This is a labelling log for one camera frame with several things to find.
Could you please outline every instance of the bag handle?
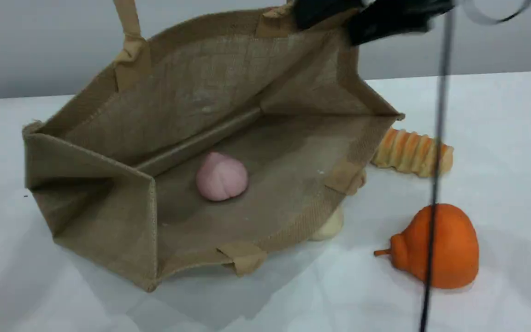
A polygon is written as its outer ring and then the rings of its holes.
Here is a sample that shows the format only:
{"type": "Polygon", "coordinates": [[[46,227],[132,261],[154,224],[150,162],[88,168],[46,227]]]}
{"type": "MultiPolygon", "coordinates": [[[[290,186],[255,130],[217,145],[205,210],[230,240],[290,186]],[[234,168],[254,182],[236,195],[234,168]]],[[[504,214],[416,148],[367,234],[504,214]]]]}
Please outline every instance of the bag handle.
{"type": "Polygon", "coordinates": [[[149,44],[141,36],[135,0],[114,0],[124,31],[122,51],[114,59],[114,73],[118,91],[125,90],[151,73],[149,44]]]}

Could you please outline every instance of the orange pear toy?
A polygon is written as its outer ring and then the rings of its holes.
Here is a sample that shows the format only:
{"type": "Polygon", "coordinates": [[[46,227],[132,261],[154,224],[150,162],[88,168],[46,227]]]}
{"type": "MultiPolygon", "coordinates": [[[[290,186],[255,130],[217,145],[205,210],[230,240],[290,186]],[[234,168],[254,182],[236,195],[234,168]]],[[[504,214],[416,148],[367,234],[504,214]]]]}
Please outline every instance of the orange pear toy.
{"type": "MultiPolygon", "coordinates": [[[[390,249],[375,256],[390,255],[396,269],[425,281],[431,206],[421,209],[411,224],[390,238],[390,249]]],[[[438,204],[431,286],[453,289],[469,285],[478,274],[478,240],[470,219],[451,204],[438,204]]]]}

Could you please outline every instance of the white backdrop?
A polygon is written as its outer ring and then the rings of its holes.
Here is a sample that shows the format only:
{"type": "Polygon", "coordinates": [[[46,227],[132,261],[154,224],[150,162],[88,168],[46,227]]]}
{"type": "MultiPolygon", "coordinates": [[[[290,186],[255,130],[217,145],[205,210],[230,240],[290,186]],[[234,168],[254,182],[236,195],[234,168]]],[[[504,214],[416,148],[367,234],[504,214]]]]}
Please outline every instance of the white backdrop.
{"type": "MultiPolygon", "coordinates": [[[[503,17],[523,0],[475,0],[503,17]]],[[[284,0],[137,0],[144,36],[215,11],[276,6],[284,0]]],[[[481,27],[457,11],[453,71],[531,71],[531,9],[497,27],[481,27]]],[[[364,78],[437,73],[441,20],[423,36],[396,36],[360,48],[364,78]]],[[[122,46],[111,0],[0,0],[0,97],[77,92],[122,46]]]]}

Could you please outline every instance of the white tabletop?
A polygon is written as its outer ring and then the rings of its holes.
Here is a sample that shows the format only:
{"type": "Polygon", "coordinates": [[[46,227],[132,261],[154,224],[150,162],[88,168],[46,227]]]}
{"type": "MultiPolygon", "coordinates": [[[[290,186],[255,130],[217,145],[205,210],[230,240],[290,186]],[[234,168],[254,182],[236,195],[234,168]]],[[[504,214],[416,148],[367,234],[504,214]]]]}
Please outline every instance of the white tabletop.
{"type": "MultiPolygon", "coordinates": [[[[434,132],[436,78],[369,83],[407,114],[396,128],[434,132]]],[[[429,180],[369,167],[335,239],[273,254],[248,277],[202,268],[146,294],[53,244],[24,189],[21,126],[68,98],[0,100],[0,332],[418,329],[421,283],[372,251],[428,204],[429,180]]],[[[434,292],[429,330],[531,331],[531,73],[452,77],[445,142],[441,201],[473,220],[481,264],[469,290],[434,292]]]]}

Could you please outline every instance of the pear stem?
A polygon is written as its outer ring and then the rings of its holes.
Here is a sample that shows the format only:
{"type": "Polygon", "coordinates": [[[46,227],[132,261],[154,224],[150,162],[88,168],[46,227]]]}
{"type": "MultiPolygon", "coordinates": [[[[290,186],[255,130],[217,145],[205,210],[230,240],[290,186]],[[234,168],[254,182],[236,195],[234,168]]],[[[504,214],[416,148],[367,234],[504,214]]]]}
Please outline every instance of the pear stem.
{"type": "Polygon", "coordinates": [[[381,255],[390,255],[390,249],[376,250],[374,252],[375,257],[381,256],[381,255]]]}

